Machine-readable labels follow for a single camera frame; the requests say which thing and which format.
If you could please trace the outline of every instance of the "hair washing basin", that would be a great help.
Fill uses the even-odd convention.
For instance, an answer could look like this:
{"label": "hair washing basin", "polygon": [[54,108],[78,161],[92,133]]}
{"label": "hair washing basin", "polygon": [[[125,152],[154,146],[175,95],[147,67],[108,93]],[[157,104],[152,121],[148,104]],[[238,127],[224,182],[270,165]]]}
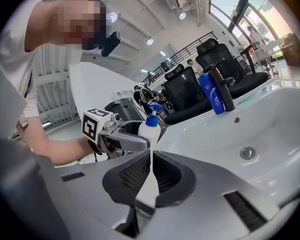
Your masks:
{"label": "hair washing basin", "polygon": [[300,80],[267,81],[234,103],[168,127],[156,149],[222,166],[282,206],[300,193]]}

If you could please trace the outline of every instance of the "black mesh office chair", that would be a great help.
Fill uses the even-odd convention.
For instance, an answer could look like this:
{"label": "black mesh office chair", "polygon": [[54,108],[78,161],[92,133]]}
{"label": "black mesh office chair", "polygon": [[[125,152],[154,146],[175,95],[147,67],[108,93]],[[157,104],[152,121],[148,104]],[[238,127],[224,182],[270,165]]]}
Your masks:
{"label": "black mesh office chair", "polygon": [[165,74],[163,85],[172,103],[174,113],[165,118],[165,123],[174,125],[212,109],[208,99],[196,79],[192,67],[179,64],[173,71]]}
{"label": "black mesh office chair", "polygon": [[268,80],[268,74],[265,72],[257,72],[247,75],[240,63],[234,59],[223,43],[218,43],[215,39],[208,39],[197,47],[198,56],[195,58],[201,67],[204,69],[208,65],[216,64],[220,59],[221,62],[218,69],[222,77],[235,79],[235,85],[229,87],[231,97],[236,99],[247,92],[255,89]]}

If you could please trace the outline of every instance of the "black faucet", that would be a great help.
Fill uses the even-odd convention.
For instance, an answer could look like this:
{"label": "black faucet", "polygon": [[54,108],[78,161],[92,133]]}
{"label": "black faucet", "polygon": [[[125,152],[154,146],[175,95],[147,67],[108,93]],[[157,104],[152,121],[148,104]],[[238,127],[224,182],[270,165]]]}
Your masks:
{"label": "black faucet", "polygon": [[203,70],[203,73],[209,73],[209,75],[211,76],[215,87],[221,95],[225,111],[232,111],[236,108],[236,106],[234,104],[234,101],[232,100],[228,87],[233,86],[236,83],[236,80],[233,77],[227,77],[224,79],[220,74],[217,66],[224,60],[225,59],[222,58],[214,66],[212,64],[206,66]]}

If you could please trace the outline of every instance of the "black and white marker cube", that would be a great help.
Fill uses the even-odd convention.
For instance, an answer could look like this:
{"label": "black and white marker cube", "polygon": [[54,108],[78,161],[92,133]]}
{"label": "black and white marker cube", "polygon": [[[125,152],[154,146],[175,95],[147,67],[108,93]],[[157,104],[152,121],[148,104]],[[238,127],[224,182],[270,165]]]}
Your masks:
{"label": "black and white marker cube", "polygon": [[103,129],[105,123],[111,120],[113,113],[98,108],[83,111],[82,132],[95,144],[98,144],[98,134]]}

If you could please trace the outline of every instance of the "railing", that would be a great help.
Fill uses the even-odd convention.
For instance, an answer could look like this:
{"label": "railing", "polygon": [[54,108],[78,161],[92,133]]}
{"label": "railing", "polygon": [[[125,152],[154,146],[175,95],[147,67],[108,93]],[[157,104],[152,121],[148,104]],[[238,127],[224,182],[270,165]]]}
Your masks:
{"label": "railing", "polygon": [[[184,47],[183,49],[178,51],[175,55],[171,56],[169,58],[169,60],[166,60],[165,63],[167,65],[167,67],[169,69],[172,69],[174,66],[176,66],[177,64],[179,64],[183,60],[189,58],[191,55],[193,55],[194,53],[197,52],[197,46],[201,45],[202,43],[204,43],[205,41],[207,41],[210,38],[218,40],[218,38],[215,36],[213,31],[201,36],[199,39],[197,39],[197,40],[193,41],[192,43],[188,44],[186,47]],[[163,74],[165,74],[165,71],[160,65],[159,67],[157,67],[153,71],[153,73],[154,74],[152,75],[152,78],[157,79],[160,76],[162,76]],[[142,83],[143,84],[149,84],[148,77],[146,77],[142,81]]]}

